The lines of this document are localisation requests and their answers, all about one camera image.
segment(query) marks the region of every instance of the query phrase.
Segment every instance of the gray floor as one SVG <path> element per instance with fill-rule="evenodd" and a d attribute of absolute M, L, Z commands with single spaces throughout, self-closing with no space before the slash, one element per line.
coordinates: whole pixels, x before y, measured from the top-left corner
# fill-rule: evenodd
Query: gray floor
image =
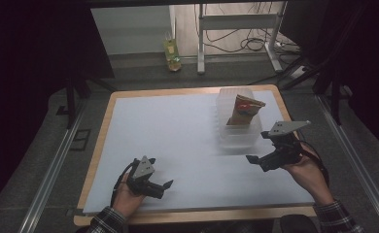
<path fill-rule="evenodd" d="M 245 85 L 274 75 L 266 55 L 208 57 L 206 74 L 197 76 L 194 59 L 183 60 L 178 73 L 167 70 L 162 54 L 145 54 L 111 57 L 115 79 L 106 80 L 119 90 L 161 89 L 199 86 Z M 275 83 L 265 80 L 261 83 Z M 294 120 L 311 120 L 302 129 L 304 139 L 311 143 L 323 157 L 330 172 L 330 188 L 352 213 L 366 232 L 379 233 L 379 215 L 372 198 L 361 183 L 345 150 L 330 124 L 320 102 L 311 91 L 314 80 L 308 80 L 295 88 L 282 91 L 284 101 Z M 73 213 L 84 184 L 100 125 L 105 114 L 110 92 L 100 85 L 88 82 L 92 90 L 86 100 L 86 108 L 78 130 L 90 130 L 84 150 L 79 143 L 72 143 L 65 155 L 56 182 L 48 196 L 45 209 L 35 221 L 33 232 L 75 232 Z M 66 105 L 65 91 L 50 99 L 50 109 L 35 140 L 14 175 L 0 194 L 0 232 L 17 232 L 22 225 L 35 194 L 49 165 L 57 152 L 66 131 L 66 116 L 57 116 L 59 106 Z M 369 176 L 379 190 L 379 142 L 341 101 L 342 128 L 364 164 Z M 278 219 L 273 232 L 281 232 Z"/>

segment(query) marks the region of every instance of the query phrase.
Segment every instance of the brown object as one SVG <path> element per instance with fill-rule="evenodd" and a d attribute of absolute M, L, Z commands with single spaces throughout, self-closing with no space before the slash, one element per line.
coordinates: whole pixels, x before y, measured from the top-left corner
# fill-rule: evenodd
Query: brown object
<path fill-rule="evenodd" d="M 235 98 L 232 117 L 228 120 L 228 123 L 226 125 L 250 124 L 251 120 L 258 113 L 259 109 L 264 106 L 264 102 L 238 94 Z"/>

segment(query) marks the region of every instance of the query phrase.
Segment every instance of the metal rail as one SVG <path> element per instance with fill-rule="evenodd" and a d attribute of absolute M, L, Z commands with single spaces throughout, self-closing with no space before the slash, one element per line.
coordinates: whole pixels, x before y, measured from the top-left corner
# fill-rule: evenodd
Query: metal rail
<path fill-rule="evenodd" d="M 349 159 L 354 172 L 359 178 L 365 193 L 367 194 L 373 207 L 375 208 L 375 211 L 379 216 L 379 188 L 375 184 L 374 180 L 369 176 L 367 170 L 365 169 L 362 161 L 357 154 L 357 151 L 354 149 L 343 128 L 337 125 L 335 120 L 332 118 L 326 97 L 317 95 L 316 99 L 319 101 L 327 122 L 329 123 L 336 138 L 340 142 L 341 147 L 344 149 L 344 152 L 347 155 L 347 158 Z"/>
<path fill-rule="evenodd" d="M 41 217 L 42 211 L 47 204 L 48 198 L 50 197 L 53 185 L 62 167 L 63 161 L 65 160 L 66 154 L 71 146 L 72 140 L 75 136 L 75 132 L 80 125 L 81 119 L 84 115 L 87 100 L 81 99 L 77 108 L 77 117 L 75 118 L 73 127 L 66 130 L 64 138 L 59 145 L 59 148 L 50 164 L 50 167 L 38 188 L 37 193 L 31 203 L 31 206 L 23 219 L 22 225 L 19 229 L 19 233 L 34 232 L 39 218 Z"/>

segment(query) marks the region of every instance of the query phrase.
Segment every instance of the metal stand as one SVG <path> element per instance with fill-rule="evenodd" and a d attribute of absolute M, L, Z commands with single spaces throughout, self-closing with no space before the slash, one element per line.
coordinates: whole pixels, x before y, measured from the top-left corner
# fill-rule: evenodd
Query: metal stand
<path fill-rule="evenodd" d="M 283 2 L 277 14 L 265 15 L 231 15 L 231 16 L 204 16 L 203 4 L 199 4 L 199 42 L 198 42 L 198 74 L 205 73 L 204 31 L 205 30 L 227 30 L 227 29 L 251 29 L 272 28 L 271 38 L 265 43 L 265 49 L 271 60 L 276 73 L 282 72 L 283 68 L 274 51 L 275 39 L 280 30 L 284 10 L 287 2 Z"/>

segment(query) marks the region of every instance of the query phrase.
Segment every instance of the white board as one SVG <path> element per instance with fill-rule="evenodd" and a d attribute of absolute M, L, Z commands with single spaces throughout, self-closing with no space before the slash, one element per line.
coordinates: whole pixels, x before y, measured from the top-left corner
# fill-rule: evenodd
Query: white board
<path fill-rule="evenodd" d="M 84 207 L 98 213 L 110 205 L 112 188 L 134 158 L 155 158 L 150 181 L 174 180 L 162 199 L 147 197 L 139 212 L 299 205 L 313 199 L 288 172 L 262 172 L 246 154 L 274 151 L 259 136 L 249 149 L 220 146 L 218 94 L 169 95 L 117 99 L 95 179 Z M 263 130 L 283 120 L 271 91 L 255 91 L 266 103 L 259 110 Z"/>

